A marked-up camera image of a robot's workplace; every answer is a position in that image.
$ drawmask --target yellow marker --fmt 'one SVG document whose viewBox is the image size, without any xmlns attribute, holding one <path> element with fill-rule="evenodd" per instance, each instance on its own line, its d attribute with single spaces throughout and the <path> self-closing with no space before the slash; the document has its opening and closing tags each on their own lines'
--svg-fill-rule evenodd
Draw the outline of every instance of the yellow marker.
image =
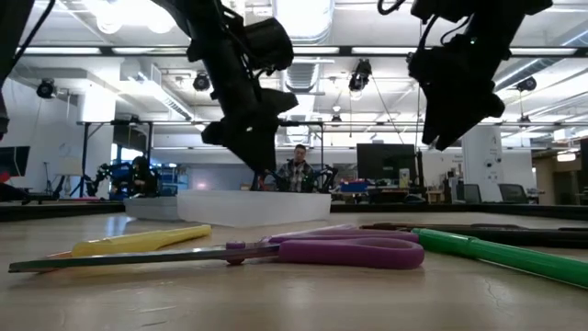
<svg viewBox="0 0 588 331">
<path fill-rule="evenodd" d="M 165 245 L 200 238 L 211 233 L 210 225 L 200 225 L 185 229 L 152 231 L 143 234 L 104 238 L 76 244 L 72 249 L 72 257 L 151 252 Z"/>
</svg>

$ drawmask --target plaid shirt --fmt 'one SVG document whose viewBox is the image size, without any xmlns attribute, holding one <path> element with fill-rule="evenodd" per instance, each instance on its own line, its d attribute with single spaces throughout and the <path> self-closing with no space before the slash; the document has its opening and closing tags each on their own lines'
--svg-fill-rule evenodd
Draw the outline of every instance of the plaid shirt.
<svg viewBox="0 0 588 331">
<path fill-rule="evenodd" d="M 294 161 L 288 161 L 279 168 L 277 174 L 289 182 L 290 192 L 301 192 L 302 180 L 305 176 L 312 174 L 312 167 L 306 161 L 298 166 L 294 165 Z"/>
</svg>

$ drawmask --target scissor blade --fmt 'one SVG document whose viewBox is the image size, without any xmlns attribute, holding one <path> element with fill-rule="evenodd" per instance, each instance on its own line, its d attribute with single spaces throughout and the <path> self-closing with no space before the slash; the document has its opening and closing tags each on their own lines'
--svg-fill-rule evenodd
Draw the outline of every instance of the scissor blade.
<svg viewBox="0 0 588 331">
<path fill-rule="evenodd" d="M 121 264 L 241 259 L 277 255 L 279 245 L 257 244 L 252 248 L 226 249 L 224 245 L 149 253 L 125 253 L 93 257 L 46 258 L 11 263 L 8 272 L 44 272 L 57 268 L 114 266 Z"/>
</svg>

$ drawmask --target wooden table surface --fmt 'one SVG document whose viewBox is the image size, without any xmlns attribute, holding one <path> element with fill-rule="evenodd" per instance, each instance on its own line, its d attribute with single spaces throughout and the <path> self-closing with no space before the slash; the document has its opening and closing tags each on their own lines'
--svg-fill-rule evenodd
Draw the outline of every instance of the wooden table surface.
<svg viewBox="0 0 588 331">
<path fill-rule="evenodd" d="M 339 223 L 588 223 L 479 213 L 333 214 L 328 221 L 250 229 L 215 227 L 181 247 L 254 241 Z M 0 223 L 0 259 L 69 250 L 81 240 L 192 226 L 123 215 Z M 542 251 L 588 261 L 581 250 Z M 250 261 L 71 268 L 0 273 L 3 331 L 90 330 L 584 330 L 588 291 L 458 257 L 427 253 L 421 268 L 378 270 Z"/>
</svg>

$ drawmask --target scissor handle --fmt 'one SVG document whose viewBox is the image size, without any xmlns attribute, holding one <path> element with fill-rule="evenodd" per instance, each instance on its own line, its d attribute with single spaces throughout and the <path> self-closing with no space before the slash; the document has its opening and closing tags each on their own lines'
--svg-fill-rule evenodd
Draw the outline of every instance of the scissor handle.
<svg viewBox="0 0 588 331">
<path fill-rule="evenodd" d="M 280 244 L 289 240 L 342 240 L 356 238 L 388 238 L 401 239 L 413 243 L 419 242 L 417 234 L 403 231 L 360 230 L 360 229 L 328 229 L 308 232 L 305 234 L 284 234 L 271 237 L 268 242 Z"/>
<path fill-rule="evenodd" d="M 343 240 L 288 240 L 280 261 L 325 265 L 412 269 L 424 260 L 423 247 L 406 240 L 364 237 Z"/>
</svg>

